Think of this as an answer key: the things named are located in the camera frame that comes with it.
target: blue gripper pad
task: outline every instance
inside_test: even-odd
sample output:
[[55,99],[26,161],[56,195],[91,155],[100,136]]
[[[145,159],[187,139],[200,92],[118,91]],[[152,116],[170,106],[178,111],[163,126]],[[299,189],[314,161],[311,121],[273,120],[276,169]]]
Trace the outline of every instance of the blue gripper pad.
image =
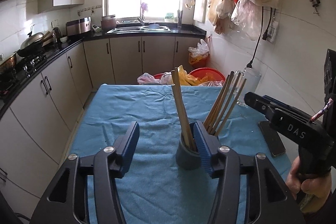
[[129,170],[135,148],[140,136],[140,127],[137,122],[132,122],[125,135],[118,137],[113,146],[116,148],[116,158],[113,169],[118,171],[122,178]]
[[194,124],[193,134],[201,156],[202,167],[211,178],[219,178],[224,171],[224,165],[219,161],[217,154],[221,143],[216,136],[208,134],[202,122]]

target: gas stove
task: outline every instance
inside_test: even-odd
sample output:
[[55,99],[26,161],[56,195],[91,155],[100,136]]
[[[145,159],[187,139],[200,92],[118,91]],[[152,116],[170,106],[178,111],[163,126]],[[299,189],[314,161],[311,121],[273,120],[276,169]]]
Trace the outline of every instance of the gas stove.
[[31,55],[20,60],[12,70],[0,75],[0,100],[6,101],[20,83],[36,74],[46,61],[44,54]]

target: blue tablecloth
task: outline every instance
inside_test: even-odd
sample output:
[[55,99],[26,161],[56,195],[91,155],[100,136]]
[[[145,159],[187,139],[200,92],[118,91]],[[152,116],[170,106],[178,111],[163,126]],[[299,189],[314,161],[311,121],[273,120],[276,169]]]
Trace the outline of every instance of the blue tablecloth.
[[[204,121],[220,88],[182,86],[189,122]],[[258,128],[265,117],[249,107],[235,106],[219,135],[221,144],[244,155],[264,152],[285,178],[286,155],[273,159]],[[129,172],[116,179],[128,224],[207,223],[218,180],[202,168],[182,170],[175,162],[181,131],[170,86],[102,85],[78,129],[71,153],[96,154],[125,134],[130,122],[140,125],[140,138]],[[246,180],[241,180],[237,223],[244,222]],[[88,182],[91,224],[96,224],[93,180]]]

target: gray cup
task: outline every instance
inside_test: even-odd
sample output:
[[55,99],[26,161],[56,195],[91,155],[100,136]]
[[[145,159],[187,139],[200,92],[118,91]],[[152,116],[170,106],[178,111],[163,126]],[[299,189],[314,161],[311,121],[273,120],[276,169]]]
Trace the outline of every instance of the gray cup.
[[[191,131],[194,131],[194,122],[190,124]],[[175,160],[179,167],[185,170],[194,170],[201,166],[201,157],[199,153],[189,150],[180,134],[180,141],[178,143]]]

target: cutting board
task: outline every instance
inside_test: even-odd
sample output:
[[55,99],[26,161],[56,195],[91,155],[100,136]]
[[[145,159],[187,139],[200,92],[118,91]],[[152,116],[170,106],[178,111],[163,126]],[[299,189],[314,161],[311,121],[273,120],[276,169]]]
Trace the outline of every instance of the cutting board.
[[194,20],[204,23],[206,4],[207,0],[195,0]]

